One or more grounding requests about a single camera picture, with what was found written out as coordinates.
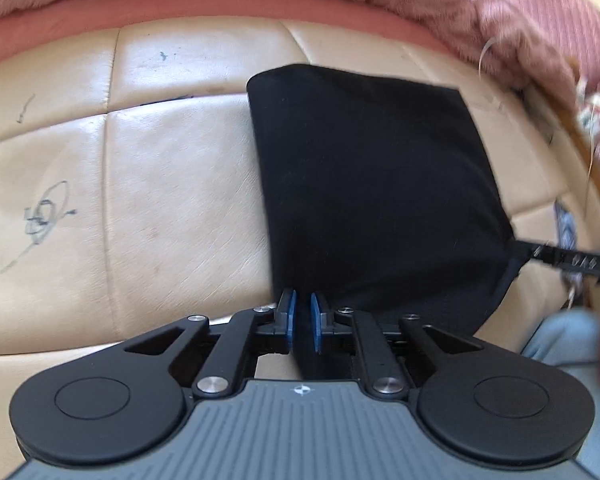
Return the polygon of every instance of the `black fabric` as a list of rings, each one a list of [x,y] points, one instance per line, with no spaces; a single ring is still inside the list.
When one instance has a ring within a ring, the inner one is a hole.
[[[473,334],[522,262],[460,94],[302,64],[247,92],[274,292]]]

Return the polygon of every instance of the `gray ribbed panel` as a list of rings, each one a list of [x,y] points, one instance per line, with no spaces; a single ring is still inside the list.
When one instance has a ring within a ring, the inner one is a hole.
[[[590,480],[572,462],[489,470],[441,450],[397,402],[349,383],[250,381],[243,393],[197,406],[180,433],[131,462],[65,470],[40,462],[13,480]]]

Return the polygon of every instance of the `silver bolt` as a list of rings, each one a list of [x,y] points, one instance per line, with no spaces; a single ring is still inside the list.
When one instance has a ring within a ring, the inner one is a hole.
[[[395,377],[380,377],[374,383],[374,390],[380,394],[397,394],[404,386]]]
[[[206,394],[219,394],[220,392],[224,392],[229,387],[229,381],[227,381],[224,377],[213,375],[209,377],[203,377],[198,381],[196,386],[201,392],[205,392]]]
[[[256,312],[259,312],[262,314],[263,312],[268,312],[269,310],[273,310],[275,307],[276,307],[276,304],[272,303],[270,305],[257,306],[256,308],[254,308],[254,310]]]

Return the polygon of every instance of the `cream leather mattress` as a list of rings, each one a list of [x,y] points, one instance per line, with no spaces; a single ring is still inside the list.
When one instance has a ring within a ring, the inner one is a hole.
[[[274,299],[244,92],[251,75],[293,62],[459,87],[518,235],[555,240],[560,198],[581,245],[600,246],[600,200],[590,194],[585,218],[586,170],[564,131],[423,47],[214,17],[18,54],[0,63],[0,478],[22,460],[8,402],[31,374],[193,312]],[[529,264],[478,335],[519,349],[565,296],[554,271]]]

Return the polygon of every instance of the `blue jeans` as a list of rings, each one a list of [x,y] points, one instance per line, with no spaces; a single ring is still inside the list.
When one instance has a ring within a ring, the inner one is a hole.
[[[600,359],[600,317],[580,308],[549,316],[522,355],[548,365]],[[578,454],[578,462],[600,478],[600,368],[565,367],[563,370],[587,387],[596,405],[595,420]]]

